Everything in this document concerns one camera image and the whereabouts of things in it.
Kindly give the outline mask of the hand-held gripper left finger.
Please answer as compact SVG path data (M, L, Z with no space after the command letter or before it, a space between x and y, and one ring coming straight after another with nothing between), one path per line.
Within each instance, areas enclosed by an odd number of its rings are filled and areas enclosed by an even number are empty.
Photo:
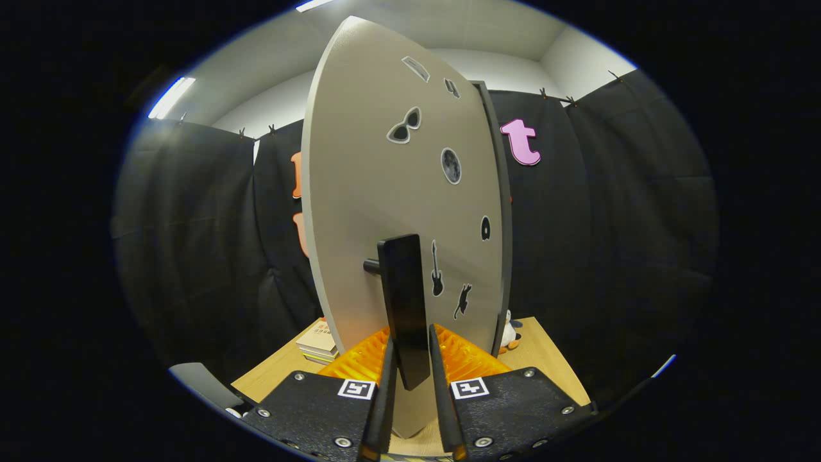
M392 438L396 383L394 342L383 328L319 372L290 372L247 424L310 461L378 461Z

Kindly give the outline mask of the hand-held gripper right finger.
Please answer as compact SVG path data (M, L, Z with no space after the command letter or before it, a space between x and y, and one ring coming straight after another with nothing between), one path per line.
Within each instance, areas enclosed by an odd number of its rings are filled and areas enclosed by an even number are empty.
M437 324L428 335L441 441L455 461L526 461L593 423L593 403L536 366L508 368Z

